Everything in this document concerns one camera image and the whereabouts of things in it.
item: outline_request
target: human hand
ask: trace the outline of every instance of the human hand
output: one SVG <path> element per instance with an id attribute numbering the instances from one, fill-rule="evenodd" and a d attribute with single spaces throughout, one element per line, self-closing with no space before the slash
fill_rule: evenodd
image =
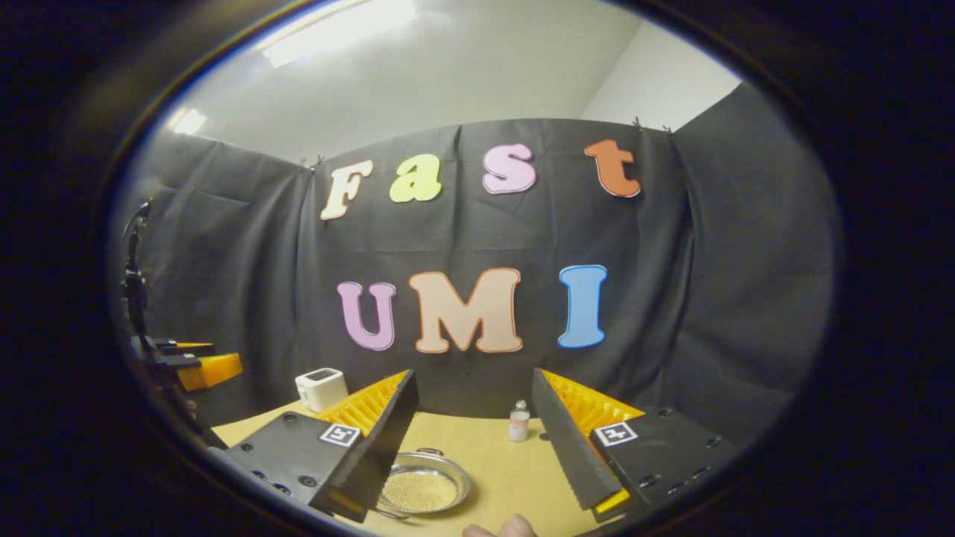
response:
<path id="1" fill-rule="evenodd" d="M 534 533 L 534 528 L 531 527 L 531 523 L 527 522 L 527 519 L 516 514 L 511 520 L 505 522 L 504 526 L 500 527 L 498 535 L 481 526 L 471 524 L 464 528 L 461 537 L 537 537 L 537 533 Z"/>

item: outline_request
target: table surface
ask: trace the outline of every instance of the table surface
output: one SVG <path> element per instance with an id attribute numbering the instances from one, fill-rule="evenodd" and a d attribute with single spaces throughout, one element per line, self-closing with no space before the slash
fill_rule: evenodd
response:
<path id="1" fill-rule="evenodd" d="M 286 406 L 242 421 L 213 427 L 228 446 L 245 439 L 286 411 L 315 416 L 296 400 Z M 589 510 L 581 510 L 570 484 L 547 440 L 543 426 L 531 419 L 527 440 L 507 439 L 507 419 L 458 418 L 418 412 L 401 443 L 402 452 L 419 447 L 436 448 L 471 476 L 471 494 L 460 505 L 443 513 L 411 515 L 396 521 L 369 511 L 360 526 L 379 535 L 460 535 L 469 524 L 497 533 L 514 513 L 520 513 L 541 537 L 577 535 L 598 524 Z"/>

